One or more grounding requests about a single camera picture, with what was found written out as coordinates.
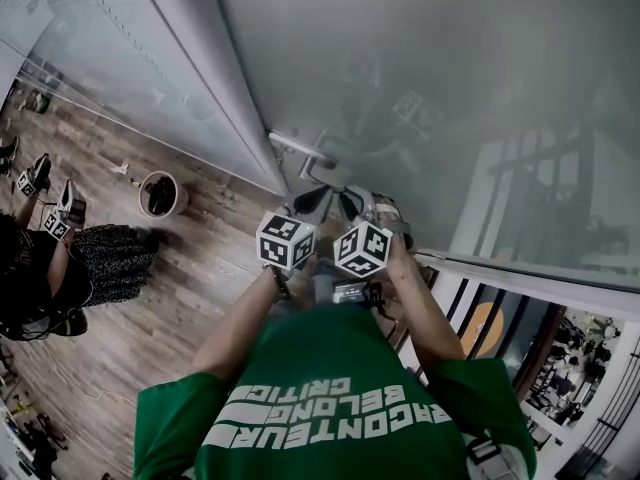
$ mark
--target white wall frame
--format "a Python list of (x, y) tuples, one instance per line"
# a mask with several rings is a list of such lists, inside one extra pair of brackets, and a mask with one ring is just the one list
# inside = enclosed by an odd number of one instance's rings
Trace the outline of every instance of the white wall frame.
[(640, 294), (499, 270), (417, 254), (420, 263), (470, 281), (632, 322), (640, 322)]

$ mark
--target cable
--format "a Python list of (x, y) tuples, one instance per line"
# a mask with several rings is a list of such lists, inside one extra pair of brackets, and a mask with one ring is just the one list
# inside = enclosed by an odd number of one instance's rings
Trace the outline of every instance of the cable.
[[(47, 353), (47, 355), (49, 356), (49, 359), (51, 359), (51, 362), (56, 366), (58, 373), (60, 374), (60, 376), (62, 377), (62, 367), (60, 366), (60, 364), (58, 363), (58, 361), (56, 361), (53, 356), (51, 355), (51, 351), (49, 350), (49, 348), (46, 346), (46, 344), (44, 342), (42, 342), (42, 346), (44, 347), (45, 352)], [(113, 391), (108, 391), (106, 389), (101, 389), (98, 388), (100, 390), (100, 394), (98, 396), (94, 396), (94, 395), (90, 395), (89, 393), (86, 393), (84, 390), (82, 390), (80, 388), (79, 385), (74, 385), (74, 383), (70, 383), (67, 379), (65, 379), (65, 382), (69, 383), (71, 385), (71, 387), (74, 387), (76, 389), (76, 391), (78, 391), (78, 393), (80, 393), (83, 396), (86, 396), (87, 398), (91, 398), (92, 400), (100, 400), (102, 399), (102, 397), (104, 395), (111, 395), (115, 398), (119, 398), (120, 400), (123, 400), (125, 402), (127, 402), (129, 405), (133, 406), (133, 407), (138, 407), (138, 404), (136, 404), (135, 402), (132, 402), (131, 399), (127, 398), (124, 395), (121, 395), (120, 393), (114, 393)]]
[(371, 281), (367, 281), (367, 284), (362, 290), (362, 294), (367, 299), (368, 306), (376, 308), (378, 310), (378, 314), (382, 318), (393, 322), (391, 331), (385, 336), (385, 339), (389, 340), (389, 338), (393, 336), (393, 333), (395, 333), (396, 329), (398, 328), (398, 320), (387, 315), (387, 312), (384, 309), (385, 301), (382, 300), (381, 284), (379, 282), (372, 283)]
[[(37, 336), (33, 337), (33, 338), (29, 338), (29, 339), (23, 339), (22, 341), (34, 341), (34, 340), (39, 340), (40, 338), (44, 337), (44, 336), (48, 336), (49, 334), (51, 334), (53, 331), (55, 331), (58, 327), (60, 327), (63, 323), (64, 323), (64, 319), (62, 319), (60, 322), (58, 322), (56, 325), (54, 325), (53, 327), (49, 326), (47, 327), (44, 331), (41, 331), (40, 333), (38, 333)], [(23, 335), (24, 334), (36, 334), (36, 331), (24, 331), (23, 330)]]
[(38, 224), (38, 231), (40, 231), (40, 229), (42, 228), (42, 218), (44, 216), (45, 206), (55, 206), (57, 203), (49, 203), (47, 201), (41, 201), (40, 199), (38, 199), (36, 202), (42, 206), (42, 210), (40, 210), (40, 223)]

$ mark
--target black patterned skirt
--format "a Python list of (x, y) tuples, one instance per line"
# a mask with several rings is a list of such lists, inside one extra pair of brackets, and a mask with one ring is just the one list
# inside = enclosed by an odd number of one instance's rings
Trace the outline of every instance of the black patterned skirt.
[(84, 307), (124, 302), (140, 295), (158, 251), (155, 233), (129, 226), (96, 226), (79, 232), (74, 245), (88, 268), (93, 291)]

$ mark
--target wooden floor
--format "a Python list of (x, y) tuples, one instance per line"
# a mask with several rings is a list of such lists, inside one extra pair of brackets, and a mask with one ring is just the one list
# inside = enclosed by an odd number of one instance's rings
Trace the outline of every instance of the wooden floor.
[[(64, 180), (73, 178), (88, 202), (88, 226), (149, 226), (129, 178), (142, 181), (163, 169), (189, 188), (186, 213), (160, 224), (172, 238), (139, 299), (89, 309), (89, 331), (81, 337), (9, 344), (33, 398), (70, 440), (54, 472), (63, 479), (99, 479), (107, 472), (130, 478), (137, 393), (185, 374), (197, 347), (260, 271), (255, 229), (278, 200), (64, 101), (53, 100), (44, 115), (18, 112), (22, 99), (24, 94), (13, 96), (0, 122), (6, 139), (16, 134), (22, 140), (14, 177), (49, 152), (48, 199), (57, 200)], [(128, 175), (111, 172), (122, 163), (129, 164)], [(20, 198), (11, 195), (7, 178), (0, 180), (4, 212)], [(32, 228), (39, 217), (38, 206)]]

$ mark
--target strap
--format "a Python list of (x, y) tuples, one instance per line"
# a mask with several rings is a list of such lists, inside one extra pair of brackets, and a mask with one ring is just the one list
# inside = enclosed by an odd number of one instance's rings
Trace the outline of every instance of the strap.
[(273, 277), (276, 280), (276, 284), (278, 285), (278, 292), (284, 299), (290, 299), (291, 293), (289, 292), (289, 287), (287, 286), (286, 281), (284, 280), (284, 276), (278, 267), (272, 265), (271, 263), (267, 263), (263, 268), (268, 268), (271, 270)]
[(467, 471), (472, 480), (526, 480), (526, 463), (512, 446), (496, 444), (489, 436), (463, 434), (467, 443)]
[(63, 222), (56, 213), (51, 212), (44, 223), (44, 229), (53, 238), (60, 241), (64, 239), (69, 229), (71, 229), (71, 226), (66, 222)]
[(383, 220), (383, 221), (378, 221), (378, 224), (381, 228), (388, 229), (394, 234), (397, 233), (401, 235), (408, 235), (411, 232), (411, 226), (409, 226), (408, 223), (401, 222), (399, 220), (398, 221)]
[(18, 189), (27, 197), (31, 197), (37, 192), (27, 171), (24, 171), (18, 178)]
[(395, 206), (386, 203), (376, 203), (376, 212), (377, 213), (393, 213), (400, 217), (400, 212)]

